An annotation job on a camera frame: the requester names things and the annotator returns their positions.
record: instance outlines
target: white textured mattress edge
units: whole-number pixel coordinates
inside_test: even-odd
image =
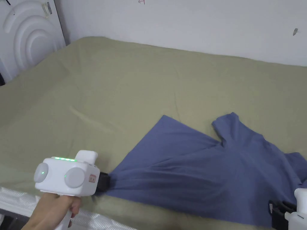
[[[39,196],[31,196],[10,190],[0,186],[0,209],[12,213],[30,217],[39,201]],[[79,214],[72,220],[70,229],[88,230],[135,230],[134,228],[120,224],[105,216],[80,210]]]

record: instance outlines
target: white wall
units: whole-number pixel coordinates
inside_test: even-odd
[[[67,42],[85,36],[307,66],[306,0],[55,0]]]

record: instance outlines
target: green led light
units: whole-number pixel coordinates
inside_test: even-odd
[[[74,160],[74,159],[63,158],[63,157],[54,157],[54,158],[57,159],[57,160],[77,161],[77,160]]]

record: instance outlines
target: mattress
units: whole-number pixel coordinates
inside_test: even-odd
[[[39,195],[37,165],[80,149],[111,172],[162,115],[219,139],[211,122],[235,112],[306,158],[306,76],[306,67],[83,38],[0,88],[0,185]],[[83,208],[137,229],[259,229],[108,196],[84,197]]]
[[[0,187],[0,207],[4,210],[30,217],[39,201],[39,196]],[[80,230],[135,230],[99,214],[80,210],[72,220],[72,229]]]

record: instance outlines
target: round button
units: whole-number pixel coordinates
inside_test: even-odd
[[[48,164],[40,163],[34,173],[34,182],[41,183],[48,174]]]
[[[85,179],[85,173],[81,168],[71,168],[65,174],[64,180],[68,187],[78,188],[80,187]]]

